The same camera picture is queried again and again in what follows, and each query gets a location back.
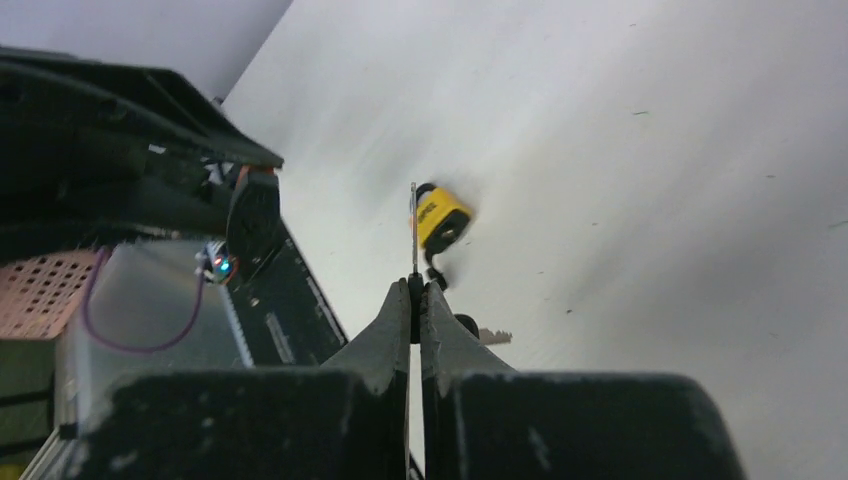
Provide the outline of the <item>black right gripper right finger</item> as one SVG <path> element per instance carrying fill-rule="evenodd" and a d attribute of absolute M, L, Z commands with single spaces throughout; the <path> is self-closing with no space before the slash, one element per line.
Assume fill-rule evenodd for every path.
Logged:
<path fill-rule="evenodd" d="M 420 307 L 430 479 L 741 479 L 723 417 L 691 378 L 518 371 L 437 285 Z"/>

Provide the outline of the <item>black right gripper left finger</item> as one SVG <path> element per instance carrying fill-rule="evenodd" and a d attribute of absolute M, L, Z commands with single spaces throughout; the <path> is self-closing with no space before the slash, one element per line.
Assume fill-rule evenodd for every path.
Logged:
<path fill-rule="evenodd" d="M 320 366 L 120 383 L 72 451 L 76 479 L 406 479 L 411 295 Z"/>

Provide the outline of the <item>orange padlock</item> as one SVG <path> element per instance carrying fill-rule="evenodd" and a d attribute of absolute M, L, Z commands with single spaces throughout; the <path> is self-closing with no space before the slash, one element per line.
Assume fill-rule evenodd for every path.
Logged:
<path fill-rule="evenodd" d="M 239 169 L 227 218 L 229 253 L 253 272 L 268 262 L 280 242 L 279 182 L 273 168 Z"/>

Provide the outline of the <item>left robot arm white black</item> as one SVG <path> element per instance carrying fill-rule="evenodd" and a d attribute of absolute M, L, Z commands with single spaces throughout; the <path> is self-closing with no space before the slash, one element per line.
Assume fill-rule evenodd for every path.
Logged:
<path fill-rule="evenodd" d="M 282 237 L 280 156 L 168 69 L 1 51 L 1 260 L 137 240 Z"/>

